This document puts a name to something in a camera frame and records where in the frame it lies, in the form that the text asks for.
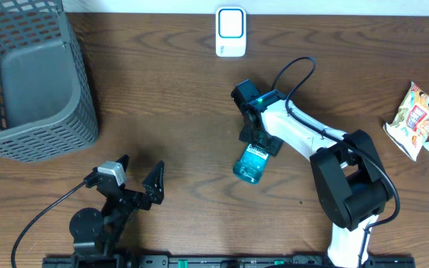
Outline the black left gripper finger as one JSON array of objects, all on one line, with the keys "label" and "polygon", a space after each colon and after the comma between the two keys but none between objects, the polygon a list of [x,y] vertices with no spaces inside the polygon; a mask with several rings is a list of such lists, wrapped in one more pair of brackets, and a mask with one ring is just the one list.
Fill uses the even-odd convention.
[{"label": "black left gripper finger", "polygon": [[117,168],[120,171],[123,171],[124,173],[126,173],[129,160],[130,160],[130,157],[127,154],[123,155],[121,158],[119,158],[118,160],[115,161],[117,163],[117,165],[116,165]]},{"label": "black left gripper finger", "polygon": [[142,182],[145,193],[149,196],[150,201],[155,204],[161,204],[165,196],[163,185],[164,171],[165,163],[159,161]]}]

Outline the blue Listerine mouthwash bottle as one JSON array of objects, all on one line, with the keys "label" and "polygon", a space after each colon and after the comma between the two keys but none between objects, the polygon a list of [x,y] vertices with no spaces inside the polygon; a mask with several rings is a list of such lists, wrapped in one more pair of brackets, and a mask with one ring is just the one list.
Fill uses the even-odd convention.
[{"label": "blue Listerine mouthwash bottle", "polygon": [[262,148],[248,144],[241,158],[235,163],[233,173],[241,180],[257,185],[269,162],[270,154]]}]

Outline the orange white snack bag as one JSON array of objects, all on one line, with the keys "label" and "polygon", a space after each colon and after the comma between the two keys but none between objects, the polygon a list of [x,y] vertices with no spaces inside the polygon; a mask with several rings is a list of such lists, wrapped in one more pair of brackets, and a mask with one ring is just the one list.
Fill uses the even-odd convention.
[{"label": "orange white snack bag", "polygon": [[429,136],[429,95],[411,82],[393,121],[385,122],[383,130],[415,162]]}]

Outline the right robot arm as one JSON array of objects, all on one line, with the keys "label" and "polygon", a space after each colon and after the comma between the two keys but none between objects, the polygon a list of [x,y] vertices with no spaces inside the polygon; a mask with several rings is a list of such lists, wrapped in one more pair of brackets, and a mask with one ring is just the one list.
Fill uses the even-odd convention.
[{"label": "right robot arm", "polygon": [[244,117],[239,135],[247,143],[233,173],[258,184],[272,156],[290,145],[311,165],[317,196],[333,223],[328,258],[338,267],[360,267],[372,227],[398,193],[388,179],[375,145],[362,130],[345,133],[320,123],[277,90],[262,94],[250,80],[231,97]]}]

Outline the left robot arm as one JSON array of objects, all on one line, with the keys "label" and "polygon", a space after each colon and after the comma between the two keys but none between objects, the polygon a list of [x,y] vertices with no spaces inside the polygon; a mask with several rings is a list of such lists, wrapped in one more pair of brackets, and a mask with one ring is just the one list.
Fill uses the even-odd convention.
[{"label": "left robot arm", "polygon": [[71,218],[69,231],[74,238],[73,267],[135,267],[132,253],[118,248],[118,242],[131,215],[148,211],[164,199],[165,163],[160,161],[143,180],[144,192],[126,188],[129,156],[95,167],[83,180],[106,197],[101,210],[83,208]]}]

